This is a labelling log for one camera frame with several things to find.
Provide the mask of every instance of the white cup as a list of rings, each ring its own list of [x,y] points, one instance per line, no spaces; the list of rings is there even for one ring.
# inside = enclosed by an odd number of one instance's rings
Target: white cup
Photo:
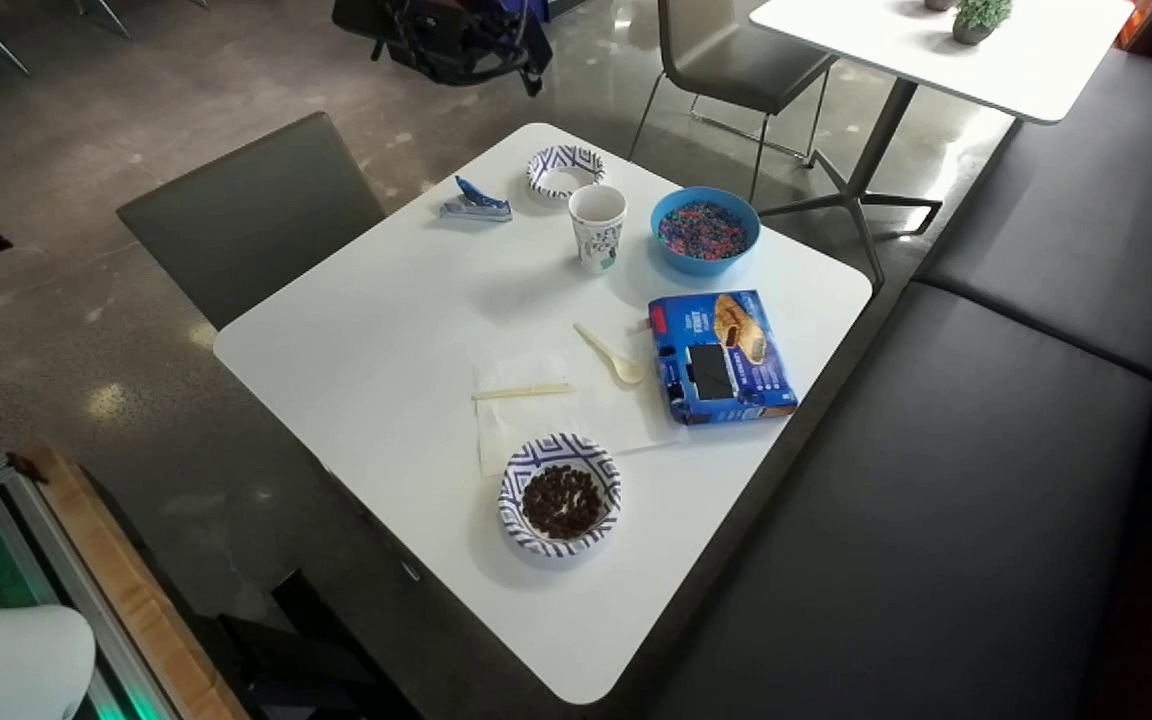
[[[624,233],[624,197],[609,185],[587,185],[568,197],[568,215],[577,233],[577,260],[586,270],[604,270],[617,264]]]

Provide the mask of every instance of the blue bowl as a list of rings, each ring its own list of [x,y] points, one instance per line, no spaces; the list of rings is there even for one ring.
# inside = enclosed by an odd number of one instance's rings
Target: blue bowl
[[[663,222],[685,212],[685,207],[718,207],[720,215],[727,215],[742,226],[742,252],[733,255],[694,255],[694,252],[678,252],[668,248]],[[668,269],[685,270],[685,275],[724,275],[742,255],[750,255],[750,248],[762,239],[762,212],[750,207],[742,197],[720,190],[720,188],[680,188],[668,190],[657,207],[651,207],[651,234],[657,234],[657,252]]]

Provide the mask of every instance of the white table in background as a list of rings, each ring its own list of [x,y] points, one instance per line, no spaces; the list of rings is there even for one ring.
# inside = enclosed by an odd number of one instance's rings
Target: white table in background
[[[858,203],[910,203],[933,207],[936,215],[941,200],[870,197],[872,170],[882,168],[911,93],[928,85],[1022,119],[1060,125],[1091,79],[1099,54],[1111,49],[1127,12],[1127,0],[1016,0],[1003,28],[995,28],[986,44],[963,49],[947,35],[958,12],[928,12],[924,0],[762,4],[750,16],[752,23],[896,74],[840,197],[819,197],[776,212],[826,203],[848,203],[854,212],[859,212]]]
[[[536,569],[497,523],[497,477],[475,461],[475,364],[566,351],[572,381],[614,383],[572,318],[630,329],[651,297],[706,291],[650,260],[650,212],[678,185],[604,155],[630,197],[624,252],[609,275],[572,270],[559,207],[523,200],[523,165],[586,145],[529,125],[459,168],[517,200],[501,226],[455,226],[440,180],[410,207],[257,305],[215,334],[215,354],[436,570],[559,701],[602,701],[752,478],[783,419],[700,428],[617,457],[624,516],[577,569]],[[870,280],[763,226],[750,264],[711,288],[762,288],[802,397],[865,311]]]

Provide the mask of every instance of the snack box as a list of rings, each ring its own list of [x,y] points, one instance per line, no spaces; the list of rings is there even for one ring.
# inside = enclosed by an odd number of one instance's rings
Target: snack box
[[[650,305],[660,386],[685,425],[790,415],[790,386],[762,291],[660,297]]]

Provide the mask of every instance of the concrete floor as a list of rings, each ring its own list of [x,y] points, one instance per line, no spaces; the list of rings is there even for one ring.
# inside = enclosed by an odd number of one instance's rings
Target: concrete floor
[[[323,107],[401,207],[523,119],[630,152],[657,74],[657,0],[586,0],[556,21],[556,62],[536,101],[517,74],[436,89],[373,62],[370,41],[330,23],[330,0],[116,0],[131,35],[76,4],[0,0],[0,453],[51,438],[114,491],[196,610],[275,618],[267,589],[294,569],[330,591],[347,629],[424,715],[568,715],[448,591],[413,582],[401,548],[212,360],[212,329],[116,221],[124,200]],[[840,62],[819,149],[854,168],[887,74]],[[808,93],[774,135],[805,145]],[[757,129],[757,114],[700,102]],[[995,149],[1003,114],[920,93],[875,188],[958,200]],[[640,165],[688,185],[743,188],[752,145],[688,119],[663,93]],[[767,155],[762,203],[826,190],[819,170]],[[837,215],[790,226],[848,264]],[[884,242],[901,275],[928,239]],[[640,669],[587,709],[632,715]]]

